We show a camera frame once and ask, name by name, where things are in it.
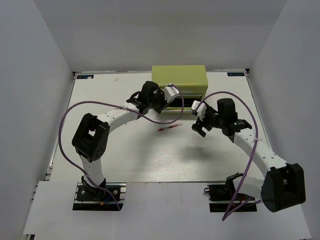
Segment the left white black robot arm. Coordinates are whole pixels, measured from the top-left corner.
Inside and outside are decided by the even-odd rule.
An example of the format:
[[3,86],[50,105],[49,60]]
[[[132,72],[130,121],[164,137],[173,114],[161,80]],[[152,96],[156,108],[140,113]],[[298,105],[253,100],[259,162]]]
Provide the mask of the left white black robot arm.
[[79,155],[85,171],[82,184],[94,199],[99,200],[106,193],[106,179],[102,173],[101,157],[107,149],[109,134],[117,128],[138,120],[149,110],[160,114],[176,98],[179,90],[170,84],[161,88],[153,81],[146,81],[120,106],[100,115],[87,113],[83,116],[71,141]]

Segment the red gel pen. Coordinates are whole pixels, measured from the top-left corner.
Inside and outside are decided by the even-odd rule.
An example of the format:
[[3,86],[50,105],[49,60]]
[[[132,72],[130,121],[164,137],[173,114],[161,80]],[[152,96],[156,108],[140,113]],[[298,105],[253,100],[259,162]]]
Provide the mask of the red gel pen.
[[159,128],[157,131],[158,132],[162,132],[162,131],[166,131],[166,130],[169,130],[169,129],[180,127],[182,125],[183,125],[183,122],[180,122],[180,123],[176,123],[176,124],[173,124],[173,125],[169,125],[169,126],[165,126],[165,127]]

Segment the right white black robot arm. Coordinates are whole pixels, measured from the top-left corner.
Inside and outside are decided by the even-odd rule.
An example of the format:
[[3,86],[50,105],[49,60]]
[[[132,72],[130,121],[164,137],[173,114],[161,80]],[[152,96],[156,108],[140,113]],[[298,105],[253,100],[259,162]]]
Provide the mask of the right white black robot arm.
[[252,126],[244,119],[239,119],[236,106],[231,98],[217,101],[218,109],[206,102],[194,101],[192,114],[197,117],[192,130],[205,137],[213,128],[220,129],[233,144],[242,149],[263,175],[263,179],[246,177],[235,173],[226,178],[225,184],[210,190],[211,201],[244,200],[256,198],[261,200],[270,212],[278,212],[306,201],[305,176],[303,168],[290,164],[275,154],[263,141],[256,137]]

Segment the green metal drawer chest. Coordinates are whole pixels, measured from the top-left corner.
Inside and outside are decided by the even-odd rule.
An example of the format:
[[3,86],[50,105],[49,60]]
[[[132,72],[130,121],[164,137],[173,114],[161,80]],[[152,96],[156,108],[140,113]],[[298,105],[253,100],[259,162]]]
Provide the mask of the green metal drawer chest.
[[208,78],[204,65],[154,65],[151,80],[164,88],[174,84],[183,94],[184,100],[178,96],[165,108],[167,113],[179,114],[182,103],[183,112],[190,113],[194,101],[201,101],[208,90]]

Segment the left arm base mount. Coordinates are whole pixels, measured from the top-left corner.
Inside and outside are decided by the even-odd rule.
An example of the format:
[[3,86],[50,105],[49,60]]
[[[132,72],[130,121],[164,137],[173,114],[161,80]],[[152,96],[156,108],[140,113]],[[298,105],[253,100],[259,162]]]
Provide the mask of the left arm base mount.
[[114,212],[120,211],[125,203],[126,183],[107,183],[106,188],[114,195],[113,197],[103,191],[98,190],[98,194],[93,193],[82,183],[78,182],[73,200],[73,211],[98,211]]

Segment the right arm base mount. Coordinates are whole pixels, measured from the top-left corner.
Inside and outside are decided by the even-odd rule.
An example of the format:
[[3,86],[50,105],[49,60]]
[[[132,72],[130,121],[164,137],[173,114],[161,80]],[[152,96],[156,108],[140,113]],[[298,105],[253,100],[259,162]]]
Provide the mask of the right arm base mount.
[[[240,180],[242,175],[243,173],[236,173],[227,177],[223,183],[209,184],[204,188],[203,192],[208,195],[209,211],[211,213],[224,213],[227,210],[229,202],[236,191],[233,180]],[[251,196],[238,193],[230,210],[233,210],[249,198],[251,198]],[[248,201],[246,205],[237,209],[235,212],[257,212],[257,203],[254,202],[256,202],[256,199],[252,197],[252,200]]]

